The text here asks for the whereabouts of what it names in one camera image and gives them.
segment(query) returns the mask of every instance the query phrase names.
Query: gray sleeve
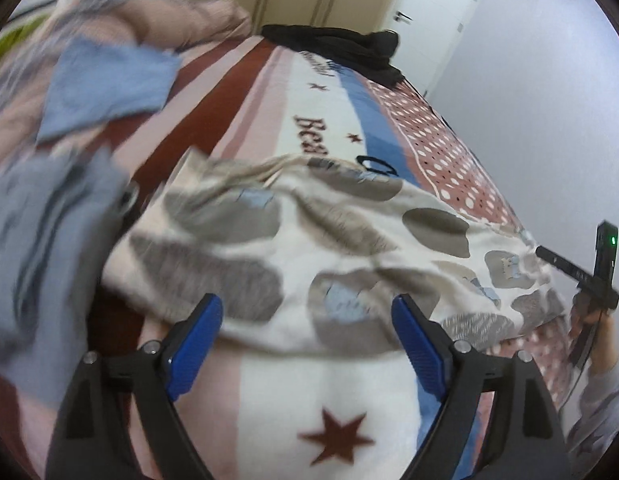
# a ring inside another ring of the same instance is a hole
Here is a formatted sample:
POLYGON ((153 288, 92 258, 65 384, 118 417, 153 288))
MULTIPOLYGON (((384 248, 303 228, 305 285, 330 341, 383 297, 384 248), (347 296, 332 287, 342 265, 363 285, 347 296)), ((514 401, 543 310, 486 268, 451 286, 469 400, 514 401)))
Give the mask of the gray sleeve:
POLYGON ((567 435, 574 479, 584 478, 619 432, 619 366, 589 374, 580 399, 581 418, 567 435))

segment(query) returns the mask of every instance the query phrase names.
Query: door handle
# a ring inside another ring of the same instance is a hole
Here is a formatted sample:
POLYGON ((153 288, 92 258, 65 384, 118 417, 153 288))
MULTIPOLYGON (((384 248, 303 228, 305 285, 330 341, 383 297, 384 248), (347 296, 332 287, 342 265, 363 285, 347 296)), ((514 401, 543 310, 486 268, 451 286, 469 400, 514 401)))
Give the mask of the door handle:
POLYGON ((403 14, 402 12, 400 12, 400 10, 397 10, 397 12, 394 14, 394 21, 395 22, 409 23, 409 22, 412 21, 412 19, 408 15, 403 14))

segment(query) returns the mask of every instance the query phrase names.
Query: pink polka dot fabric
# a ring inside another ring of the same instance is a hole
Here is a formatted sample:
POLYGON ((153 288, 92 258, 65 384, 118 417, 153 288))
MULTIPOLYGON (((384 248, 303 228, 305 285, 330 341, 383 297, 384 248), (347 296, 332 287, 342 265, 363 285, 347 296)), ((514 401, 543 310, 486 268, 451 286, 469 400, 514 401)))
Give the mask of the pink polka dot fabric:
POLYGON ((520 227, 512 208, 465 144, 406 83, 390 90, 367 81, 404 141, 421 187, 476 220, 520 227))
MULTIPOLYGON (((396 90, 390 90, 373 82, 367 82, 367 85, 404 140, 403 149, 409 167, 424 190, 477 221, 522 227, 478 159, 411 86, 402 83, 396 90)), ((486 353, 500 357, 512 357, 523 349, 531 353, 558 407, 571 381, 570 343, 565 319, 557 318, 527 336, 503 341, 486 353)), ((493 400, 493 394, 483 394, 478 405, 481 434, 477 440, 476 458, 493 400)))

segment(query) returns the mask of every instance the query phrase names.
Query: blue gripper pad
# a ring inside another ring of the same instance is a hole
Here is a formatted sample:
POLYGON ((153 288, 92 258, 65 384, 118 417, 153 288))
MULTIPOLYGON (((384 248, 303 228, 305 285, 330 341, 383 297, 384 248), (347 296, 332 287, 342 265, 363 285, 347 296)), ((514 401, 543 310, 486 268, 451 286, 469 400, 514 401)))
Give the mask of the blue gripper pad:
POLYGON ((207 306, 174 353, 165 387, 172 402, 192 389, 193 381, 218 335, 223 320, 223 304, 218 296, 210 295, 207 306))
MULTIPOLYGON (((401 296, 397 296, 392 302, 391 317, 394 329, 423 389, 442 402, 447 394, 451 370, 445 369, 445 361, 436 352, 425 330, 417 322, 401 296)), ((424 322, 429 322, 425 316, 422 318, 424 322)))

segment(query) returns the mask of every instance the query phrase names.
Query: red stripe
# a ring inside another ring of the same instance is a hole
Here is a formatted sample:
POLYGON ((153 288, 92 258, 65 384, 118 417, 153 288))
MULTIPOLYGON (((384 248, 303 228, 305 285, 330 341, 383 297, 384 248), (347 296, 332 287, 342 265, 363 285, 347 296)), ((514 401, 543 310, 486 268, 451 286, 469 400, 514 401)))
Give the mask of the red stripe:
POLYGON ((276 51, 272 56, 272 62, 269 64, 268 68, 263 72, 263 77, 260 80, 259 88, 255 88, 256 97, 251 103, 249 110, 247 110, 244 115, 243 121, 240 126, 236 129, 236 135, 233 139, 229 141, 227 147, 223 150, 222 157, 223 158, 234 158, 234 156, 238 153, 238 150, 243 145, 244 138, 247 136, 247 132, 249 131, 250 126, 254 123, 256 119, 256 115, 258 113, 260 105, 262 105, 262 100, 265 97, 265 91, 272 81, 272 74, 275 70, 275 67, 278 65, 280 61, 280 57, 282 56, 283 49, 280 48, 276 51))
POLYGON ((144 199, 166 180, 190 147, 211 153, 227 132, 275 44, 261 41, 232 67, 216 87, 174 128, 134 175, 144 199))
MULTIPOLYGON (((180 69, 176 81, 169 92, 167 102, 171 101, 203 71, 207 70, 229 51, 234 50, 242 42, 243 40, 226 40, 180 69)), ((111 121, 96 139, 87 145, 86 150, 93 153, 105 145, 111 146, 112 150, 115 150, 129 139, 152 115, 151 113, 142 113, 111 121)))
POLYGON ((14 460, 22 466, 30 477, 39 476, 33 468, 27 449, 20 435, 20 407, 18 392, 9 381, 0 376, 0 437, 14 460))
POLYGON ((87 319, 88 347, 105 357, 132 353, 144 322, 123 298, 99 286, 87 319))

